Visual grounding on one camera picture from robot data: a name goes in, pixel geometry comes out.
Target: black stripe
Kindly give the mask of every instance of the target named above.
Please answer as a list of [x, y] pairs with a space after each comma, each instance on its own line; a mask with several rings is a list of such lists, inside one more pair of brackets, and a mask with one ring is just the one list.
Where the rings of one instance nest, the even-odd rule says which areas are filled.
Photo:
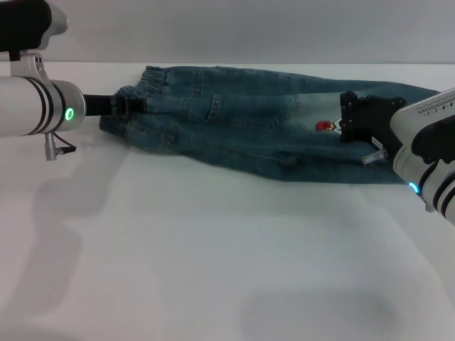
[[36, 126], [36, 128], [34, 130], [32, 130], [30, 133], [26, 134], [26, 135], [33, 135], [35, 133], [35, 131], [37, 131], [41, 124], [43, 124], [44, 122], [44, 118], [46, 117], [46, 109], [47, 109], [47, 106], [46, 106], [46, 101], [44, 100], [44, 96], [40, 90], [40, 88], [38, 87], [38, 85], [36, 85], [36, 83], [33, 81], [33, 80], [30, 80], [28, 78], [24, 78], [25, 80], [27, 80], [28, 82], [30, 82], [33, 87], [36, 89], [37, 93], [40, 95], [40, 98], [41, 98], [41, 104], [43, 106], [43, 111], [41, 112], [41, 119], [38, 123], [38, 125]]
[[428, 167], [428, 169], [425, 171], [424, 175], [422, 175], [422, 178], [420, 179], [419, 181], [419, 190], [420, 190], [420, 196], [422, 196], [422, 193], [423, 193], [423, 189], [424, 189], [424, 185], [425, 185], [425, 181], [428, 180], [429, 176], [433, 173], [433, 171], [436, 169], [436, 167], [438, 166], [438, 162], [439, 161], [436, 161], [435, 163], [433, 163], [430, 167]]
[[454, 198], [455, 196], [455, 188], [452, 188], [449, 192], [449, 194], [446, 196], [446, 198], [444, 199], [444, 201], [442, 202], [442, 205], [441, 205], [441, 214], [442, 216], [445, 218], [446, 217], [446, 210], [447, 210], [447, 206], [449, 206], [449, 203], [451, 202], [451, 200]]
[[46, 123], [44, 124], [44, 127], [35, 133], [35, 134], [39, 134], [39, 133], [43, 132], [49, 126], [50, 122], [52, 121], [52, 118], [54, 117], [54, 103], [53, 103], [52, 96], [50, 95], [49, 90], [46, 88], [46, 86], [40, 80], [36, 80], [35, 78], [31, 78], [31, 77], [27, 77], [27, 78], [30, 80], [34, 80], [43, 88], [46, 96], [48, 97], [48, 101], [49, 101], [49, 117], [48, 117], [48, 120], [46, 121]]
[[65, 113], [66, 113], [66, 101], [65, 101], [65, 96], [63, 96], [63, 93], [62, 91], [59, 89], [59, 87], [57, 85], [55, 85], [55, 83], [52, 83], [54, 88], [57, 90], [58, 94], [60, 95], [60, 98], [62, 100], [62, 117], [60, 118], [60, 121], [57, 123], [57, 126], [51, 131], [52, 133], [54, 131], [57, 131], [58, 128], [60, 128], [60, 126], [62, 125], [63, 123], [63, 120], [65, 119]]
[[446, 180], [442, 182], [442, 184], [439, 186], [438, 190], [436, 191], [436, 194], [434, 195], [433, 198], [433, 207], [435, 209], [438, 208], [438, 201], [439, 198], [441, 197], [442, 193], [446, 190], [446, 188], [455, 180], [455, 173], [449, 175]]

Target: white table surface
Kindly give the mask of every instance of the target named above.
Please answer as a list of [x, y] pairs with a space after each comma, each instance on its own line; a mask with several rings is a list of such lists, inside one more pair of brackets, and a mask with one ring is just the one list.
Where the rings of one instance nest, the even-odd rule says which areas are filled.
[[[238, 66], [455, 86], [455, 65]], [[112, 94], [145, 64], [47, 68]], [[455, 340], [455, 227], [405, 186], [148, 155], [93, 118], [62, 135], [55, 162], [0, 140], [1, 341]]]

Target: green indicator light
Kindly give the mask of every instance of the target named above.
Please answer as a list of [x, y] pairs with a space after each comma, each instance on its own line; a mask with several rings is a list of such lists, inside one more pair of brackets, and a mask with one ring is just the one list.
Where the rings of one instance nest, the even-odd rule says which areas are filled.
[[74, 117], [74, 109], [73, 108], [69, 108], [66, 113], [65, 113], [65, 119], [67, 121], [70, 121], [72, 118]]

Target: denim fabric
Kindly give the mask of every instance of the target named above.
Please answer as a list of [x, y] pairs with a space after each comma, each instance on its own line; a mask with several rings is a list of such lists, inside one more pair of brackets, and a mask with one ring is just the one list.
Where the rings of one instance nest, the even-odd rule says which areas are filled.
[[148, 67], [136, 87], [149, 114], [102, 117], [100, 128], [154, 153], [178, 154], [266, 178], [321, 183], [401, 183], [391, 162], [363, 165], [375, 149], [342, 143], [319, 121], [341, 118], [340, 93], [404, 97], [437, 92], [391, 82], [327, 80], [231, 67]]

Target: jeans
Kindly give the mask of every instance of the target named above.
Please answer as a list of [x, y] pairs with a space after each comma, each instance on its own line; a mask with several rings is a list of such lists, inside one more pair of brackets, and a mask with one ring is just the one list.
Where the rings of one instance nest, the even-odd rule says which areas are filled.
[[147, 98], [149, 113], [102, 117], [100, 128], [145, 151], [275, 180], [401, 183], [389, 160], [363, 165], [361, 158], [375, 152], [370, 144], [345, 144], [336, 129], [316, 130], [341, 118], [340, 93], [348, 90], [408, 104], [437, 93], [231, 67], [148, 67], [136, 87], [117, 94]]

